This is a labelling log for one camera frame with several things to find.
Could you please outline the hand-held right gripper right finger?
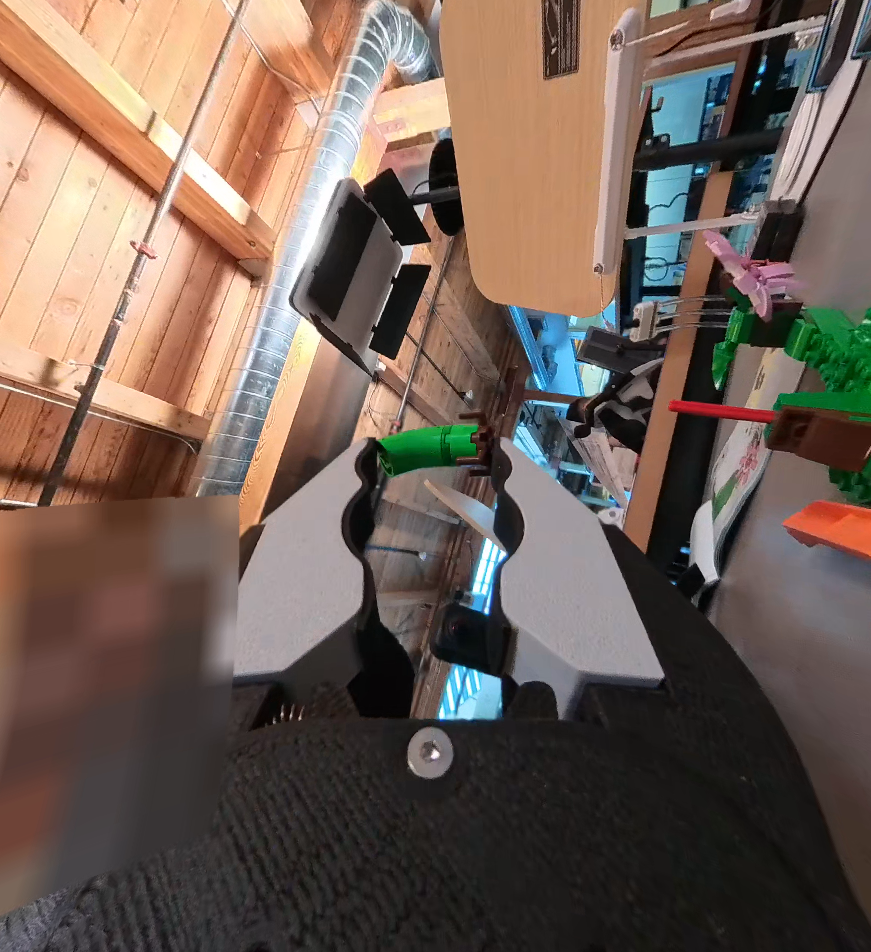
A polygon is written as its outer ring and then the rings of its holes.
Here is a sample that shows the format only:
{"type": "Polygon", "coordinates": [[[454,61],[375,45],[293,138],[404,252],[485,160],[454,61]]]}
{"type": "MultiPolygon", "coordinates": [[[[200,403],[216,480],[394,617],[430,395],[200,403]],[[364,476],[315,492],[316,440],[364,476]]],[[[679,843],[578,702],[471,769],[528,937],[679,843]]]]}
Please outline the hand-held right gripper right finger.
{"type": "Polygon", "coordinates": [[[489,629],[502,637],[501,673],[548,685],[562,720],[590,684],[660,686],[663,668],[606,529],[511,439],[498,438],[491,459],[504,558],[489,629]]]}

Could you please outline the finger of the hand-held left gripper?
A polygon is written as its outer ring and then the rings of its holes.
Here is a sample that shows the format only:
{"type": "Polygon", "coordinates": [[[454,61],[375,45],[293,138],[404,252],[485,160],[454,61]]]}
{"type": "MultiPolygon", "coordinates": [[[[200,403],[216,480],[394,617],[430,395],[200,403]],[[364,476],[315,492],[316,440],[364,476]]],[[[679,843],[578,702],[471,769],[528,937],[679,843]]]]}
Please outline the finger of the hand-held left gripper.
{"type": "Polygon", "coordinates": [[[425,480],[424,486],[470,528],[490,541],[502,554],[506,553],[505,545],[494,531],[495,513],[489,506],[448,485],[425,480]]]}

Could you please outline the wooden book stand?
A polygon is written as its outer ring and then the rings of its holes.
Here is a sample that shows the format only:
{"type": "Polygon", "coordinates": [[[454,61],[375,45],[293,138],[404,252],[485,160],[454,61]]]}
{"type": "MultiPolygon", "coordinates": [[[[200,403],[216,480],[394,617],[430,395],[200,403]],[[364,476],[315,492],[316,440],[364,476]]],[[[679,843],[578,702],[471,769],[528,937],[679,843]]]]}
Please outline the wooden book stand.
{"type": "Polygon", "coordinates": [[[809,35],[832,18],[742,34],[751,2],[648,33],[648,2],[445,2],[445,72],[469,266],[508,306],[590,317],[613,298],[646,72],[809,35]]]}

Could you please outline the white connector with clear rods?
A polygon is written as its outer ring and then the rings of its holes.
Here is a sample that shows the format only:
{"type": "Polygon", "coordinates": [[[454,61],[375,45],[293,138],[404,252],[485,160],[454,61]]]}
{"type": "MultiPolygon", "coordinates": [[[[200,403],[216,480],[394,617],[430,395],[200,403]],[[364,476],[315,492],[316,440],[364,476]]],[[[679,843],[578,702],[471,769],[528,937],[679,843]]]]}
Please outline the white connector with clear rods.
{"type": "Polygon", "coordinates": [[[704,321],[727,327],[734,305],[725,296],[702,295],[647,299],[633,306],[629,338],[634,342],[658,339],[675,327],[695,329],[704,321]]]}

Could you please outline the pink lego flower plant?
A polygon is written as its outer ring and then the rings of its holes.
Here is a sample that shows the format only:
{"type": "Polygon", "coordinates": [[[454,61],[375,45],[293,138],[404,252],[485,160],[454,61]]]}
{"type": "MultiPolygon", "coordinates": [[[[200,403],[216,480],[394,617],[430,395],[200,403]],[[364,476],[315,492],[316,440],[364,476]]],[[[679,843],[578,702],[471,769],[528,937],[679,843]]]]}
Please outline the pink lego flower plant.
{"type": "Polygon", "coordinates": [[[722,390],[740,345],[772,350],[786,346],[802,303],[789,297],[797,287],[789,264],[740,256],[721,232],[704,230],[702,235],[730,281],[727,299],[734,304],[725,339],[712,355],[713,384],[722,390]]]}

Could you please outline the orange brick separator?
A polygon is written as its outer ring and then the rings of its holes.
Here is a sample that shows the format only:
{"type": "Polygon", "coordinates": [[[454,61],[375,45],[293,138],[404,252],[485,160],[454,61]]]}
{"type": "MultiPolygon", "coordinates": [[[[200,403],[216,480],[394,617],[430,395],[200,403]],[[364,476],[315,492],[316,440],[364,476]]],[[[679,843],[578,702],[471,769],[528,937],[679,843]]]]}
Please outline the orange brick separator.
{"type": "Polygon", "coordinates": [[[783,526],[796,541],[821,545],[871,562],[871,508],[819,501],[787,517],[783,526]]]}

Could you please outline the lego instruction booklet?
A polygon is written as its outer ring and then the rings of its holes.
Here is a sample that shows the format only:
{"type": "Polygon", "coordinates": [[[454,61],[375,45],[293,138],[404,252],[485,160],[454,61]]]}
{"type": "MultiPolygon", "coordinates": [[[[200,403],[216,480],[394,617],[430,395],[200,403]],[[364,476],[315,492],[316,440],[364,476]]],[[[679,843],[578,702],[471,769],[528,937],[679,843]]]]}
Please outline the lego instruction booklet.
{"type": "MultiPolygon", "coordinates": [[[[797,389],[804,370],[802,362],[781,349],[762,350],[744,407],[771,411],[781,394],[797,389]]],[[[727,536],[758,487],[771,454],[765,445],[764,423],[731,423],[713,463],[703,503],[693,517],[689,566],[678,582],[680,591],[696,607],[721,579],[727,536]]]]}

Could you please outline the red lego rod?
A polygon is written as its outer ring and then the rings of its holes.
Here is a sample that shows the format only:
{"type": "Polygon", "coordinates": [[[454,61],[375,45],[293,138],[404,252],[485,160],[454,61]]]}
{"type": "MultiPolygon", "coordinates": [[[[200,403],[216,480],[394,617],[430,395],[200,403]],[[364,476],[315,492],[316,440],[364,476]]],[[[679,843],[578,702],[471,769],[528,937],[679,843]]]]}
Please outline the red lego rod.
{"type": "Polygon", "coordinates": [[[772,410],[758,410],[751,408],[737,408],[722,404],[701,403],[695,401],[671,400],[667,409],[678,415],[689,415],[697,418],[752,422],[770,425],[775,422],[778,414],[772,410]]]}

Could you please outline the small black block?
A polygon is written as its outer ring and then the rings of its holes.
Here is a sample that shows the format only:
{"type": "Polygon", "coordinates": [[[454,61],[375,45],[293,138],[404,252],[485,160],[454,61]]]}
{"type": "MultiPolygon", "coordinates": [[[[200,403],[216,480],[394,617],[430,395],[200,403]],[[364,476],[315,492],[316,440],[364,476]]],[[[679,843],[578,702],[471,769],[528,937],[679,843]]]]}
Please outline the small black block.
{"type": "Polygon", "coordinates": [[[748,256],[754,260],[787,263],[805,220],[804,207],[791,199],[762,203],[748,256]]]}

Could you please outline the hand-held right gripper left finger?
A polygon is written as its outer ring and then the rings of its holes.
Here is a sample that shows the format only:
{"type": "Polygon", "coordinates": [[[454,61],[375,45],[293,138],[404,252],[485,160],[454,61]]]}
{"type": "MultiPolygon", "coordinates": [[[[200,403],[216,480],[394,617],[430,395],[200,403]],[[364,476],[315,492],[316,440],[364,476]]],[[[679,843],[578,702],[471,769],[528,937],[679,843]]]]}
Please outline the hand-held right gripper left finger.
{"type": "Polygon", "coordinates": [[[365,718],[407,718],[415,668],[383,624],[366,554],[382,446],[347,448],[259,526],[238,586],[237,684],[275,688],[282,718],[314,713],[322,686],[365,718]]]}

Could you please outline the green lego stem brown tip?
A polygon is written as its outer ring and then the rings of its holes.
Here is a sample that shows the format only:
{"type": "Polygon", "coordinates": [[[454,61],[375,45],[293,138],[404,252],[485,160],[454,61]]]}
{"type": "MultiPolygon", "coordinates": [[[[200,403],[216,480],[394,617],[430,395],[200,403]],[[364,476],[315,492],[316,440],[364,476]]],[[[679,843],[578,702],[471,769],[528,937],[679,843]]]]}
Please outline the green lego stem brown tip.
{"type": "Polygon", "coordinates": [[[396,433],[378,441],[377,459],[389,477],[416,470],[490,466],[495,442],[486,425],[454,423],[396,433]]]}

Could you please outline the black white patterned toy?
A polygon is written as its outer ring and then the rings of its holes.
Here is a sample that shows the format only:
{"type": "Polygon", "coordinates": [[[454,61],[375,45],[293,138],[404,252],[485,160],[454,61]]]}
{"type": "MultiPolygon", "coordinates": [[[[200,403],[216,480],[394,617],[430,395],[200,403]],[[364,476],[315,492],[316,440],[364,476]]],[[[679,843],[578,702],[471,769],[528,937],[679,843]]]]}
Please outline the black white patterned toy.
{"type": "Polygon", "coordinates": [[[604,431],[612,446],[640,455],[664,362],[659,357],[614,375],[600,393],[570,403],[566,419],[574,424],[573,435],[580,439],[604,431]]]}

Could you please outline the metal ceiling pipe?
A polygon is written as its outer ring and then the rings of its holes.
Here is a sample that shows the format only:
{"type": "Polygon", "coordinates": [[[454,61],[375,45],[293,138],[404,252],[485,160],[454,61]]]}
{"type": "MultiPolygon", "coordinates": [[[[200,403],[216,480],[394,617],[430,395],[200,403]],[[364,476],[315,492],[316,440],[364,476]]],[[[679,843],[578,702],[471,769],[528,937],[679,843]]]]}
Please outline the metal ceiling pipe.
{"type": "Polygon", "coordinates": [[[196,103],[191,115],[190,124],[182,138],[174,162],[164,181],[159,193],[156,207],[148,222],[144,236],[136,242],[135,257],[132,266],[124,282],[120,295],[118,297],[114,312],[108,322],[104,335],[100,341],[96,357],[89,366],[89,373],[84,384],[79,387],[79,397],[72,411],[71,418],[65,428],[62,440],[58,447],[57,455],[52,463],[47,478],[41,489],[37,506],[50,506],[58,493],[65,472],[72,457],[72,452],[76,441],[89,415],[96,391],[104,377],[107,365],[112,356],[116,340],[125,324],[125,320],[130,309],[132,300],[138,290],[140,279],[148,263],[156,259],[154,243],[156,234],[168,215],[174,198],[180,188],[181,182],[187,168],[187,162],[191,155],[192,145],[201,130],[206,113],[214,97],[215,87],[217,85],[219,74],[225,65],[226,60],[236,41],[236,37],[242,28],[242,23],[246,10],[250,6],[249,1],[240,1],[231,18],[220,48],[216,54],[211,72],[201,91],[201,95],[196,103]]]}

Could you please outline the wooden top office desk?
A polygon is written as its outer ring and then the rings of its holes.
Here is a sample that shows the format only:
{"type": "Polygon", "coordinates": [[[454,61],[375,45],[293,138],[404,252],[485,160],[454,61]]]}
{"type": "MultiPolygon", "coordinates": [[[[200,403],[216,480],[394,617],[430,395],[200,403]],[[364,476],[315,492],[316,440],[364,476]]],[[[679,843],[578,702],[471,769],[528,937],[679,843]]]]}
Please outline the wooden top office desk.
{"type": "Polygon", "coordinates": [[[657,516],[667,513],[662,508],[662,497],[670,461],[679,458],[690,461],[699,455],[697,450],[674,448],[678,416],[668,406],[671,401],[685,398],[696,343],[704,343],[702,306],[712,303],[704,296],[709,292],[710,284],[716,282],[718,264],[704,244],[702,232],[717,229],[716,222],[727,217],[727,197],[733,177],[732,172],[721,172],[719,163],[714,160],[700,159],[699,162],[709,165],[710,170],[704,179],[697,217],[685,223],[674,223],[680,229],[690,226],[694,232],[685,276],[679,288],[680,298],[674,301],[672,330],[667,336],[665,360],[657,381],[653,410],[625,520],[625,532],[643,552],[649,550],[657,516]]]}

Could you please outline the green lego plant model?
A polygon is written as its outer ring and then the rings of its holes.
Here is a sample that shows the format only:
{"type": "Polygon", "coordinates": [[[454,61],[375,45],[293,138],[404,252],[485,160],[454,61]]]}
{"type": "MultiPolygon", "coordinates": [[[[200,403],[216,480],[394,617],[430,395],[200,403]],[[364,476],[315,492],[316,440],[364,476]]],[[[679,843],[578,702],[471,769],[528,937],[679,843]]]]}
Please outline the green lego plant model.
{"type": "Polygon", "coordinates": [[[766,446],[826,466],[849,503],[871,506],[871,307],[857,324],[838,310],[805,308],[785,351],[816,371],[824,390],[779,395],[766,446]]]}

